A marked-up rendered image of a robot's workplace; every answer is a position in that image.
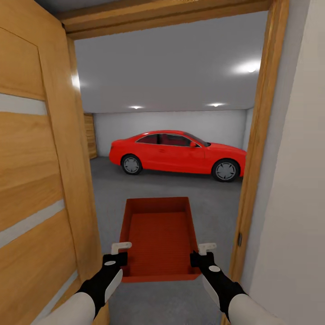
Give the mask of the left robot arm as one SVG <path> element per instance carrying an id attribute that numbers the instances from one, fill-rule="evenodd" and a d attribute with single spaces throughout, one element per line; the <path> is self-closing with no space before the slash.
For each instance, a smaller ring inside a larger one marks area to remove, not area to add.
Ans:
<path id="1" fill-rule="evenodd" d="M 34 325 L 91 325 L 102 306 L 122 282 L 123 270 L 127 266 L 127 252 L 131 242 L 112 244 L 112 254 L 102 257 L 102 268 L 64 304 Z"/>

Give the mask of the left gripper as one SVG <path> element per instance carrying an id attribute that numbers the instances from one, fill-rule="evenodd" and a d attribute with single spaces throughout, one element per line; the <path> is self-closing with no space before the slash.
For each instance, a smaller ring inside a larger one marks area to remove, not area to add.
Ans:
<path id="1" fill-rule="evenodd" d="M 107 254 L 105 257 L 102 257 L 102 265 L 104 267 L 104 263 L 111 258 L 116 258 L 119 260 L 120 262 L 120 267 L 121 266 L 127 266 L 127 252 L 121 252 L 118 255 L 111 255 L 111 254 Z"/>

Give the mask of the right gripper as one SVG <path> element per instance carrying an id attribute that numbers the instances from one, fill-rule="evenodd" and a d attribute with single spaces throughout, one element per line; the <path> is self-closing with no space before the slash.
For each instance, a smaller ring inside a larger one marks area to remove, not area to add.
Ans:
<path id="1" fill-rule="evenodd" d="M 214 254 L 212 252 L 207 252 L 207 255 L 202 256 L 197 252 L 190 253 L 190 264 L 192 267 L 200 268 L 205 260 L 214 262 Z"/>

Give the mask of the storage box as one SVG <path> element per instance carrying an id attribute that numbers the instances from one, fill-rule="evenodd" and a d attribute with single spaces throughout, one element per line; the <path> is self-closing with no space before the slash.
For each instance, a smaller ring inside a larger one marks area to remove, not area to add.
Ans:
<path id="1" fill-rule="evenodd" d="M 190 264 L 197 252 L 188 197 L 127 199 L 119 242 L 131 242 L 122 282 L 195 280 L 202 271 Z"/>

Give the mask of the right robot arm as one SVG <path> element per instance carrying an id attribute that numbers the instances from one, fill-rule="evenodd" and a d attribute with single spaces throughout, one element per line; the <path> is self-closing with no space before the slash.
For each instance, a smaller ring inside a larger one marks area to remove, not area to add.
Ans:
<path id="1" fill-rule="evenodd" d="M 214 254 L 207 250 L 217 249 L 217 244 L 199 244 L 199 253 L 190 253 L 190 264 L 199 267 L 203 274 L 203 285 L 215 304 L 232 325 L 289 325 L 273 315 L 253 298 L 248 296 L 238 282 L 222 274 L 214 263 Z"/>

